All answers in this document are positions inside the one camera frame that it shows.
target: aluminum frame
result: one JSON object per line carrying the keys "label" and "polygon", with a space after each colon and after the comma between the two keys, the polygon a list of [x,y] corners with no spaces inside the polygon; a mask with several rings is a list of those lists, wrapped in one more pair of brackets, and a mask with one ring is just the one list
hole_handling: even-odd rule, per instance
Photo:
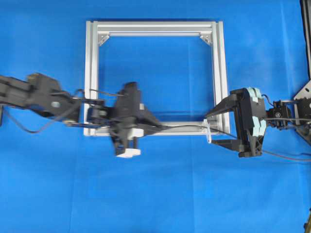
{"label": "aluminum frame", "polygon": [[[223,22],[142,22],[142,21],[87,21],[86,22],[86,69],[85,69],[85,97],[97,99],[98,93],[98,54],[99,47],[107,39],[114,36],[199,36],[211,46],[213,61],[213,90],[214,103],[218,104],[228,96],[227,75],[225,65],[225,45]],[[88,104],[84,105],[84,119],[86,122]],[[220,131],[230,133],[229,113],[217,115],[209,119],[210,126]],[[163,122],[163,125],[202,125],[198,121],[192,122]],[[198,127],[172,128],[155,135],[198,135],[206,134],[206,129]],[[85,136],[107,136],[108,128],[84,129]]]}

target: wire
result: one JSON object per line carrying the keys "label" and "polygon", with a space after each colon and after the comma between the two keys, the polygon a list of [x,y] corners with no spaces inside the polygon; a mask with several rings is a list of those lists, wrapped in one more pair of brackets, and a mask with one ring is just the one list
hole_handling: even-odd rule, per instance
{"label": "wire", "polygon": [[[175,125],[175,126],[170,126],[170,125],[163,125],[162,126],[163,129],[171,129],[171,128],[183,128],[183,127],[197,127],[197,128],[204,128],[204,129],[207,129],[206,126],[203,126],[203,125]],[[211,130],[215,130],[215,131],[218,131],[220,133],[223,133],[223,134],[226,134],[226,135],[229,135],[231,137],[234,137],[234,138],[237,138],[236,136],[230,134],[230,133],[226,133],[224,131],[221,131],[221,130],[218,130],[218,129],[215,129],[215,128],[212,128],[210,127]]]}
{"label": "wire", "polygon": [[269,103],[272,107],[274,107],[274,105],[270,102],[270,98],[269,98],[267,95],[262,94],[261,96],[266,97],[266,99],[267,99],[268,103]]}
{"label": "wire", "polygon": [[99,91],[99,90],[95,90],[95,89],[90,89],[90,91],[96,91],[98,93],[101,93],[101,94],[104,94],[104,95],[107,95],[107,96],[125,96],[125,95],[121,95],[121,94],[111,94],[111,93],[108,93],[108,92],[105,92],[105,91]]}
{"label": "wire", "polygon": [[85,92],[83,89],[75,90],[75,92],[73,93],[73,96],[76,97],[79,92],[82,93],[82,97],[85,99]]}
{"label": "wire", "polygon": [[273,152],[270,152],[270,151],[267,151],[267,150],[262,150],[262,152],[264,152],[264,153],[266,153],[266,154],[270,154],[270,155],[276,156],[276,157],[279,157],[279,158],[287,159],[287,160],[298,161],[298,162],[311,162],[311,159],[296,159],[296,158],[291,158],[291,157],[287,157],[287,156],[284,156],[284,155],[280,155],[280,154],[277,154],[277,153],[273,153]]}
{"label": "wire", "polygon": [[292,120],[301,120],[301,121],[311,121],[311,119],[307,119],[307,118],[266,118],[264,117],[263,118],[264,120],[289,120],[289,121],[292,121]]}
{"label": "wire", "polygon": [[[77,97],[77,94],[78,94],[79,92],[81,92],[83,98],[85,98],[85,93],[84,93],[84,90],[83,90],[83,89],[77,89],[77,90],[75,90],[74,93],[73,93],[73,96],[74,96],[74,97]],[[52,93],[50,93],[51,96],[60,96],[60,95],[65,95],[65,94],[68,94],[68,92],[67,92],[67,91],[60,91],[60,92],[52,92]]]}
{"label": "wire", "polygon": [[[181,128],[181,127],[198,127],[198,128],[207,128],[206,126],[202,126],[202,125],[176,125],[176,126],[163,126],[164,129],[165,128]],[[229,135],[233,138],[237,138],[236,136],[230,134],[230,133],[226,133],[226,132],[223,132],[221,130],[218,130],[218,129],[215,129],[215,128],[212,128],[212,130],[215,130],[215,131],[218,131],[220,133],[224,133],[226,135]],[[280,154],[277,154],[277,153],[274,153],[274,152],[270,152],[270,151],[267,151],[267,150],[262,150],[262,152],[266,153],[266,154],[269,154],[269,155],[273,155],[273,156],[276,156],[276,157],[279,157],[279,158],[282,158],[282,159],[286,159],[286,160],[291,160],[291,161],[298,161],[298,162],[311,162],[311,159],[296,159],[296,158],[291,158],[291,157],[288,157],[288,156],[284,156],[284,155],[280,155]]]}
{"label": "wire", "polygon": [[52,125],[53,123],[67,117],[68,115],[70,115],[71,113],[73,113],[79,106],[80,106],[80,102],[77,101],[71,108],[69,108],[67,111],[64,111],[61,115],[57,116],[56,118],[54,118],[53,120],[49,121],[48,123],[46,123],[45,125],[43,125],[40,129],[36,130],[36,131],[32,131],[27,129],[25,126],[23,126],[18,120],[16,120],[11,114],[9,114],[9,112],[7,112],[4,108],[3,108],[3,112],[18,126],[20,127],[22,130],[28,132],[28,133],[40,133],[43,130],[47,129],[50,125]]}

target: screw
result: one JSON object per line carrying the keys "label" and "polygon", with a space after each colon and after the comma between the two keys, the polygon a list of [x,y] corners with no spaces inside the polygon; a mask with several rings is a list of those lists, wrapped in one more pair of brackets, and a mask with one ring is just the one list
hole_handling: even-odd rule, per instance
{"label": "screw", "polygon": [[99,111],[99,115],[101,115],[101,116],[105,116],[105,115],[107,115],[107,112],[106,112],[106,111],[104,111],[104,110],[101,110],[101,111]]}
{"label": "screw", "polygon": [[51,103],[51,106],[52,106],[53,108],[59,108],[59,107],[60,107],[60,103],[57,102],[57,101],[53,101],[53,102]]}

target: blue backdrop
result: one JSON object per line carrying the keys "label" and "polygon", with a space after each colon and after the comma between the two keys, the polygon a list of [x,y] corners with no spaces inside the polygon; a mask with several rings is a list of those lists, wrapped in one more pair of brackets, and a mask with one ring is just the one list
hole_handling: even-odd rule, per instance
{"label": "blue backdrop", "polygon": [[[290,99],[308,80],[297,0],[1,0],[0,73],[41,72],[72,92],[84,84],[86,21],[116,19],[223,20],[231,90],[254,86]],[[208,47],[160,40],[109,39],[101,87],[117,90],[132,78],[162,119],[202,118],[211,107]],[[10,112],[33,129],[47,122]],[[109,138],[61,123],[29,135],[5,117],[0,138],[3,233],[303,232],[311,207],[309,164],[266,154],[239,159],[204,136],[149,136],[130,160],[113,156]],[[264,148],[310,152],[294,132],[275,129]]]}

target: metal bracket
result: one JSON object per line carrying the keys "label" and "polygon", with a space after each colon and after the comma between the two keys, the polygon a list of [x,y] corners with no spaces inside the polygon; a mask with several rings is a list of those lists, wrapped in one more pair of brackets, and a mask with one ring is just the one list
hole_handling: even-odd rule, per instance
{"label": "metal bracket", "polygon": [[98,34],[98,46],[102,46],[109,39],[109,33]]}
{"label": "metal bracket", "polygon": [[200,38],[201,38],[205,43],[207,43],[209,46],[211,46],[212,40],[211,40],[210,34],[201,33]]}
{"label": "metal bracket", "polygon": [[[303,98],[311,98],[311,80],[307,82],[307,84],[295,95],[294,100],[303,99]],[[295,118],[299,118],[297,104],[294,105],[295,110]],[[309,144],[311,144],[311,135],[306,134],[301,129],[296,129],[297,133],[305,139]]]}

